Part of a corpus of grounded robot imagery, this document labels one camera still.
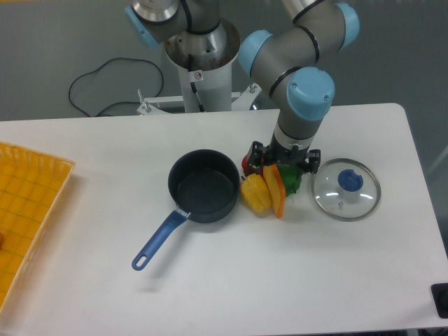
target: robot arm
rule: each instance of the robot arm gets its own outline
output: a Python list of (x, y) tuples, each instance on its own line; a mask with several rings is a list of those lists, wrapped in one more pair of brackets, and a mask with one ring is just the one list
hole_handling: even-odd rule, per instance
[(320, 152), (308, 149), (330, 109), (335, 84), (327, 73), (309, 65), (347, 46), (359, 32), (358, 16), (345, 3), (283, 0), (283, 4), (295, 28), (279, 37), (255, 31), (239, 51), (245, 72), (280, 108), (271, 144), (264, 147), (255, 141), (243, 161), (247, 174), (275, 163), (295, 167), (299, 174), (317, 171)]
[[(271, 143), (254, 141), (243, 166), (250, 174), (280, 163), (296, 168), (299, 178), (319, 168), (320, 151), (308, 150), (335, 94), (331, 77), (310, 65), (349, 45), (359, 33), (359, 20), (349, 5), (333, 0), (282, 1), (295, 27), (277, 37), (255, 31), (239, 49), (245, 72), (280, 108)], [(136, 0), (126, 14), (147, 46), (165, 42), (179, 69), (185, 111), (199, 111), (201, 88), (207, 111), (230, 110), (230, 85), (201, 82), (196, 90), (188, 79), (192, 71), (224, 69), (238, 52), (239, 35), (221, 19), (218, 0)], [(223, 74), (230, 78), (228, 67)], [(224, 81), (221, 73), (209, 77)]]
[(208, 34), (221, 21), (218, 0), (136, 0), (125, 12), (148, 47), (184, 31)]

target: yellow plastic tray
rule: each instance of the yellow plastic tray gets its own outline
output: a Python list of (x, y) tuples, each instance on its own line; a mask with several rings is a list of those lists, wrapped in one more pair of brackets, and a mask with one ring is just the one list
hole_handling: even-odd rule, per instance
[(75, 162), (0, 142), (0, 311)]

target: glass lid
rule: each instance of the glass lid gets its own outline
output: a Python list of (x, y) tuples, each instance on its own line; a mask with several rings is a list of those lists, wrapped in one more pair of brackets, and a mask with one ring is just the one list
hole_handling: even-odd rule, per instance
[(321, 165), (311, 191), (320, 209), (340, 221), (358, 221), (375, 210), (381, 197), (377, 177), (364, 164), (334, 159)]

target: toy vegetable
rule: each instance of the toy vegetable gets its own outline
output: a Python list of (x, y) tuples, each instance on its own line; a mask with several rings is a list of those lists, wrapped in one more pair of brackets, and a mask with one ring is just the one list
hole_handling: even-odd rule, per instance
[(239, 191), (245, 203), (257, 214), (261, 214), (272, 205), (270, 192), (260, 175), (247, 176), (246, 180), (241, 182)]

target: blue handle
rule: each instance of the blue handle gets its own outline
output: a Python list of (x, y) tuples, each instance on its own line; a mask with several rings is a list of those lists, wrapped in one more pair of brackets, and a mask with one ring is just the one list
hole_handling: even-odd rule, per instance
[(161, 226), (157, 229), (155, 234), (149, 239), (146, 245), (139, 252), (137, 257), (132, 261), (132, 268), (136, 271), (141, 271), (149, 263), (149, 260), (155, 255), (161, 245), (167, 240), (171, 232), (174, 231), (180, 224), (184, 223), (189, 213), (184, 213), (182, 210), (174, 210), (165, 219)]

